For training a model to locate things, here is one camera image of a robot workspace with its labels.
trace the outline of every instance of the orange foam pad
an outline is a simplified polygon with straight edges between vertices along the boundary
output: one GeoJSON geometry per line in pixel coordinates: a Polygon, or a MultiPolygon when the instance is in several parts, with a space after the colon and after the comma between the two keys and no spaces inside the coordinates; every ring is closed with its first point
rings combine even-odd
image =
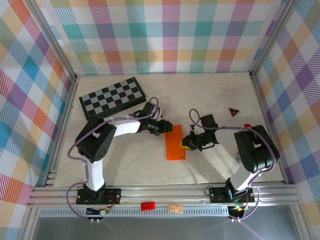
{"type": "Polygon", "coordinates": [[[173,131],[166,133],[164,136],[166,146],[166,159],[168,161],[185,160],[185,149],[180,146],[183,138],[182,126],[174,125],[173,131]]]}

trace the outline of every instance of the black and gray chessboard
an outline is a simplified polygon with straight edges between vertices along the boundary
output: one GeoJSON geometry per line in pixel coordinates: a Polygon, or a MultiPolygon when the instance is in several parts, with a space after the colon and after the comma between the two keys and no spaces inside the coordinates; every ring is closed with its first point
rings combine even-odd
{"type": "Polygon", "coordinates": [[[85,118],[107,118],[146,101],[135,77],[79,97],[85,118]]]}

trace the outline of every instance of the red object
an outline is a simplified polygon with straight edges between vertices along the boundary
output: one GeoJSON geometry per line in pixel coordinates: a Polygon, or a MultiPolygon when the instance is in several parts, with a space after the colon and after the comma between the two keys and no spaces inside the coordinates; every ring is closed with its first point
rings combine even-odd
{"type": "Polygon", "coordinates": [[[154,201],[142,202],[141,211],[156,209],[156,203],[154,201]]]}

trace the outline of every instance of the colorful plaid wallpaper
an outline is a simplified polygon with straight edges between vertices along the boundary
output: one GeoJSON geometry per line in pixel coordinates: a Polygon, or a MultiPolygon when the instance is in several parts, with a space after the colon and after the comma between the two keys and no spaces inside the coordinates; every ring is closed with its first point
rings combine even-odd
{"type": "Polygon", "coordinates": [[[22,0],[0,0],[0,240],[19,234],[71,80],[22,0]]]}
{"type": "Polygon", "coordinates": [[[257,83],[290,183],[320,239],[320,1],[300,0],[257,83]]]}
{"type": "Polygon", "coordinates": [[[286,1],[37,2],[77,73],[123,74],[247,72],[286,1]]]}
{"type": "Polygon", "coordinates": [[[275,27],[277,26],[278,20],[279,20],[281,14],[283,13],[283,10],[285,9],[287,2],[288,2],[288,0],[281,0],[281,3],[278,6],[278,8],[273,16],[273,19],[272,19],[268,29],[266,30],[264,36],[263,36],[263,39],[259,45],[259,48],[257,49],[257,51],[254,55],[253,61],[251,62],[251,65],[248,69],[249,72],[251,72],[253,70],[253,68],[255,67],[256,62],[257,62],[262,50],[265,48],[265,46],[269,40],[270,35],[273,33],[275,27]]]}

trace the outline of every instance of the cable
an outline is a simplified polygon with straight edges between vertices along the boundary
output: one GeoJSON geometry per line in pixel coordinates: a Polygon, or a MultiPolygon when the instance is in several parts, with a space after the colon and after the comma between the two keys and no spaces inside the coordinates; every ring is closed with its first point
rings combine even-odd
{"type": "Polygon", "coordinates": [[[246,200],[246,203],[245,203],[245,209],[248,209],[249,207],[249,199],[248,199],[248,196],[245,194],[245,200],[246,200]]]}
{"type": "Polygon", "coordinates": [[[67,156],[70,158],[70,159],[73,159],[73,160],[78,160],[78,161],[81,161],[83,162],[83,165],[84,165],[84,168],[85,168],[85,180],[83,182],[76,182],[74,184],[72,184],[68,190],[66,191],[66,203],[68,204],[69,208],[71,209],[71,211],[77,215],[79,218],[81,219],[84,219],[84,220],[87,220],[89,222],[91,222],[90,219],[84,217],[84,216],[81,216],[79,213],[77,213],[77,211],[71,206],[71,203],[69,201],[69,192],[71,191],[71,189],[74,187],[74,186],[77,186],[77,185],[83,185],[83,184],[86,184],[88,181],[89,181],[89,167],[88,167],[88,163],[85,159],[83,159],[82,157],[76,157],[76,156],[71,156],[71,152],[72,150],[79,144],[81,143],[81,141],[83,141],[85,138],[87,138],[89,135],[91,135],[92,133],[94,133],[97,129],[101,128],[103,125],[107,124],[107,123],[114,123],[114,122],[119,122],[119,121],[125,121],[125,120],[142,120],[142,119],[146,119],[146,118],[149,118],[151,117],[152,115],[154,115],[158,108],[159,108],[159,100],[158,98],[156,98],[155,96],[151,97],[149,102],[151,102],[151,100],[155,100],[156,101],[156,105],[155,105],[155,108],[154,110],[152,111],[152,113],[150,113],[149,115],[147,116],[142,116],[142,117],[133,117],[133,116],[126,116],[126,117],[117,117],[117,118],[111,118],[109,120],[106,120],[100,124],[98,124],[96,127],[94,127],[92,130],[90,130],[88,133],[86,133],[85,135],[83,135],[82,137],[80,137],[78,139],[78,141],[76,141],[71,147],[70,149],[68,150],[68,153],[67,153],[67,156]]]}
{"type": "Polygon", "coordinates": [[[108,206],[108,208],[110,209],[110,208],[112,208],[112,207],[115,205],[115,200],[114,200],[114,197],[111,196],[111,195],[106,195],[106,197],[112,199],[112,201],[111,201],[111,203],[112,203],[111,206],[108,206]]]}
{"type": "Polygon", "coordinates": [[[204,194],[207,195],[208,197],[210,197],[210,195],[207,194],[207,189],[210,188],[210,187],[213,188],[213,186],[209,185],[209,186],[206,186],[206,188],[204,189],[204,194]]]}
{"type": "Polygon", "coordinates": [[[78,195],[78,191],[79,191],[80,188],[81,188],[81,186],[76,189],[76,194],[77,194],[77,195],[78,195]]]}
{"type": "Polygon", "coordinates": [[[254,212],[257,210],[258,204],[259,204],[259,202],[260,202],[261,192],[260,192],[260,189],[259,189],[258,186],[252,185],[251,187],[252,187],[252,188],[256,188],[257,191],[258,191],[258,199],[257,199],[257,201],[256,201],[256,204],[255,204],[254,208],[252,209],[252,211],[251,211],[247,216],[243,216],[243,217],[241,217],[241,218],[236,218],[236,217],[230,215],[231,218],[240,221],[240,220],[243,220],[243,219],[246,219],[246,218],[250,217],[250,216],[251,216],[252,214],[254,214],[254,212]]]}
{"type": "Polygon", "coordinates": [[[221,126],[221,127],[205,127],[205,126],[201,126],[199,125],[195,120],[193,120],[193,118],[191,117],[191,113],[192,111],[196,112],[198,116],[200,116],[199,112],[194,109],[194,108],[191,108],[190,111],[189,111],[189,118],[191,120],[191,122],[193,122],[194,125],[196,125],[197,127],[199,128],[202,128],[202,129],[205,129],[205,130],[249,130],[251,132],[253,132],[256,136],[258,136],[261,141],[265,144],[265,146],[267,147],[268,151],[270,152],[271,154],[271,157],[272,157],[272,165],[270,168],[266,169],[266,170],[261,170],[259,171],[252,179],[250,179],[250,181],[248,182],[248,186],[250,188],[256,188],[257,191],[258,191],[258,200],[256,201],[256,204],[253,208],[253,210],[247,215],[247,216],[243,216],[241,218],[235,218],[233,216],[231,216],[233,219],[238,219],[238,221],[240,222],[240,220],[243,220],[243,219],[246,219],[248,217],[250,217],[255,211],[256,209],[258,208],[258,204],[259,204],[259,201],[260,201],[260,196],[261,196],[261,193],[260,193],[260,189],[258,186],[256,185],[251,185],[258,177],[261,176],[262,173],[268,173],[270,171],[272,171],[275,166],[276,166],[276,162],[277,162],[277,159],[276,159],[276,156],[275,156],[275,153],[272,151],[271,147],[269,146],[268,142],[265,140],[265,138],[260,134],[258,133],[256,130],[250,128],[250,127],[239,127],[239,126],[221,126]]]}
{"type": "Polygon", "coordinates": [[[160,108],[159,108],[159,107],[158,107],[158,109],[157,109],[157,112],[158,112],[158,116],[153,117],[154,119],[158,119],[158,118],[159,118],[159,115],[160,115],[160,108]]]}

